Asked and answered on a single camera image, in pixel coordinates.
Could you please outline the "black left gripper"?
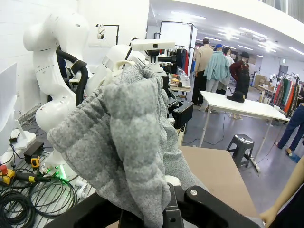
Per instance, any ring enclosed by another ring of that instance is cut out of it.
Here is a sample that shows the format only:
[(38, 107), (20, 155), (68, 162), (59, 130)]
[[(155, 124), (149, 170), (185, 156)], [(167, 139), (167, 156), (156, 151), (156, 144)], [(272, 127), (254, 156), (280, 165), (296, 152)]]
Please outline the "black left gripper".
[(193, 102), (169, 100), (168, 112), (174, 119), (174, 128), (180, 129), (192, 118)]

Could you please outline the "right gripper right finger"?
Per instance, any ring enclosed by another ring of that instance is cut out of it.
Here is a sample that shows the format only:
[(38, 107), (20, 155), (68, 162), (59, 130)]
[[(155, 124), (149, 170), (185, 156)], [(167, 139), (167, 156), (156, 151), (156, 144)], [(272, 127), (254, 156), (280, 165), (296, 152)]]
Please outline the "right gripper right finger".
[(187, 190), (171, 183), (168, 186), (171, 200), (163, 211), (165, 228), (184, 228), (184, 221), (199, 228), (259, 227), (200, 186), (191, 186)]

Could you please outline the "person's left hand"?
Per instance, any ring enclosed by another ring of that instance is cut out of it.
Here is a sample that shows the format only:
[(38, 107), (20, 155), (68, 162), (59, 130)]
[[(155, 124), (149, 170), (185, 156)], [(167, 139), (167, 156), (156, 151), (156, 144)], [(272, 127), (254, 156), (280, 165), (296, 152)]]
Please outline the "person's left hand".
[(278, 210), (274, 206), (269, 208), (268, 210), (264, 211), (263, 213), (260, 214), (260, 217), (262, 221), (265, 224), (266, 228), (269, 228), (270, 225), (274, 222), (276, 216), (277, 216)]

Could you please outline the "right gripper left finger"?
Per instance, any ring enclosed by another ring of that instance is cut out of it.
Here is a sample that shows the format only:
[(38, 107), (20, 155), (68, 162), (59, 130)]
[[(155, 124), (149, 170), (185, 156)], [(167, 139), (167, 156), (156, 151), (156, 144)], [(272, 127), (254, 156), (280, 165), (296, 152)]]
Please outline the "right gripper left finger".
[(143, 228), (144, 223), (134, 214), (110, 201), (92, 194), (73, 208), (47, 223), (46, 228), (106, 228), (118, 222), (119, 228)]

